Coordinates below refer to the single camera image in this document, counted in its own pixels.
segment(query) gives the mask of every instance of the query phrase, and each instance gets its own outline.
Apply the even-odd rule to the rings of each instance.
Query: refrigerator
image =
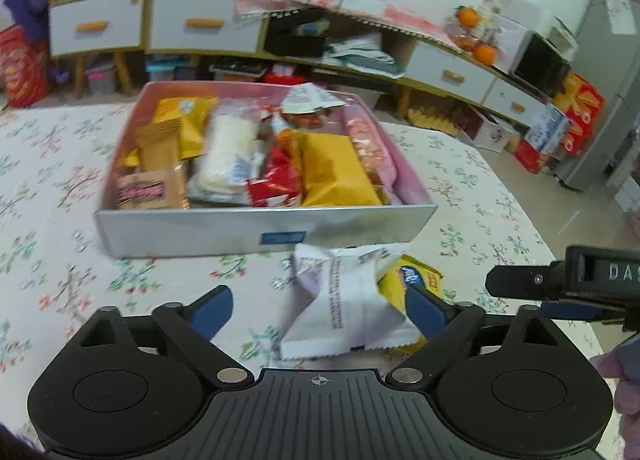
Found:
[[[585,191],[606,180],[604,170],[640,112],[640,3],[629,2],[634,36],[612,33],[606,0],[591,0],[578,32],[572,72],[595,86],[605,103],[590,143],[580,156],[556,168],[556,176],[571,189]]]

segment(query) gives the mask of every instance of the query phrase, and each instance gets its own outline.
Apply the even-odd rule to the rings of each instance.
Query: tablecloth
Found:
[[[254,374],[267,366],[377,367],[384,374],[398,363],[393,351],[319,361],[280,358],[280,338],[300,312],[288,252],[110,258],[92,214],[131,108],[42,108],[0,117],[0,422],[36,442],[27,394],[98,307],[149,313],[164,302],[189,303],[221,283],[233,291],[234,314],[214,342]],[[447,300],[469,300],[491,313],[516,312],[518,302],[488,295],[487,272],[497,264],[548,265],[554,259],[516,199],[474,148],[439,132],[384,127],[439,204],[408,252],[444,275]],[[601,351],[589,325],[560,326],[585,355]],[[609,459],[622,457],[616,423],[614,417],[600,443]]]

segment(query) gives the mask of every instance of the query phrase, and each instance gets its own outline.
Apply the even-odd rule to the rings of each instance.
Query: cabinet leg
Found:
[[[120,79],[120,86],[122,86],[122,93],[131,95],[131,76],[129,75],[129,69],[127,68],[127,63],[124,61],[122,52],[114,53],[113,61],[116,63],[116,71],[118,72],[118,79]]]
[[[400,90],[400,98],[398,100],[398,114],[396,115],[399,119],[406,119],[406,113],[411,105],[411,92],[412,88],[408,86],[402,87]]]
[[[84,56],[76,56],[76,81],[74,83],[74,95],[76,99],[82,99],[84,93]]]

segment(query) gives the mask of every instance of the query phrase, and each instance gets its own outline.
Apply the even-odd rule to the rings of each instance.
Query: stack of folded cloth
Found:
[[[348,66],[361,72],[378,74],[393,79],[404,76],[404,69],[389,54],[382,52],[382,33],[371,32],[342,41],[329,43],[322,62]]]

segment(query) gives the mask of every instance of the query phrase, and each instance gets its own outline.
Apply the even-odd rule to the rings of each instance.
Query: gray ribbed panel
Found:
[[[328,382],[313,383],[318,375]],[[371,371],[265,370],[258,385],[215,396],[188,433],[136,460],[425,458],[502,460],[450,432],[421,394],[383,386]],[[602,460],[593,451],[564,458]]]

